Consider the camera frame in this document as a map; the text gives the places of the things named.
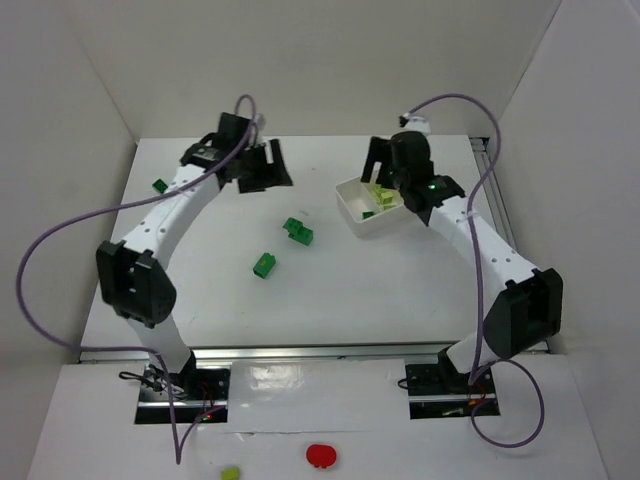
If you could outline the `tall green number lego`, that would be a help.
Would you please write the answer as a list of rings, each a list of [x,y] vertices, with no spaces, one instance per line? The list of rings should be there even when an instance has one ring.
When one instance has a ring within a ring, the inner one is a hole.
[[[264,252],[253,266],[253,273],[261,279],[266,279],[276,265],[274,255]]]

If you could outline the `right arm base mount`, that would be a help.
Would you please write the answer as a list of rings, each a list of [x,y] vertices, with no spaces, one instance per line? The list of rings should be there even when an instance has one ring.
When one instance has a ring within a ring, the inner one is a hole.
[[[473,386],[466,379],[448,386],[435,364],[407,364],[405,377],[397,381],[397,386],[408,394],[412,420],[470,417],[474,409],[477,416],[500,415],[491,372]]]

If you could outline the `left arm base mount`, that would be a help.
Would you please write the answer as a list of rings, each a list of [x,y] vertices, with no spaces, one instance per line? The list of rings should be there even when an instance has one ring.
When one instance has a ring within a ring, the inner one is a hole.
[[[206,414],[202,423],[226,423],[231,370],[214,367],[199,369],[195,383],[186,389],[173,387],[177,424],[190,424],[198,415]],[[139,384],[134,416],[136,425],[170,424],[166,382],[158,378],[149,367],[142,374],[121,371],[118,378]]]

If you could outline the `light green lego brick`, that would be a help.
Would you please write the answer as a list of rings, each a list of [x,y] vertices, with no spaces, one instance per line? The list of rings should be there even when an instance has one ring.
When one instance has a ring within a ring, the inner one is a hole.
[[[382,211],[390,210],[403,204],[402,197],[396,190],[387,189],[377,184],[370,188],[370,195]]]

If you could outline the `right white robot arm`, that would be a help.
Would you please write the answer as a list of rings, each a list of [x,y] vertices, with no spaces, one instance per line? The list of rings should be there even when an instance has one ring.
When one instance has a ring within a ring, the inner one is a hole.
[[[439,352],[435,380],[443,388],[463,393],[472,370],[510,359],[559,332],[564,287],[560,274],[553,268],[541,270],[519,255],[468,206],[463,188],[452,177],[435,173],[423,133],[372,137],[361,179],[396,190],[425,226],[481,268],[482,326]]]

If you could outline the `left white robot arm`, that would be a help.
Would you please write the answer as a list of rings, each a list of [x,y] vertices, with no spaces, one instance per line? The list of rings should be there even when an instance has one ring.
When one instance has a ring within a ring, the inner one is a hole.
[[[191,145],[163,198],[136,227],[96,251],[102,300],[125,319],[150,354],[158,380],[187,390],[198,370],[172,311],[177,290],[167,274],[171,257],[200,212],[228,183],[242,193],[289,186],[280,144],[261,141],[258,118],[221,115],[218,129]]]

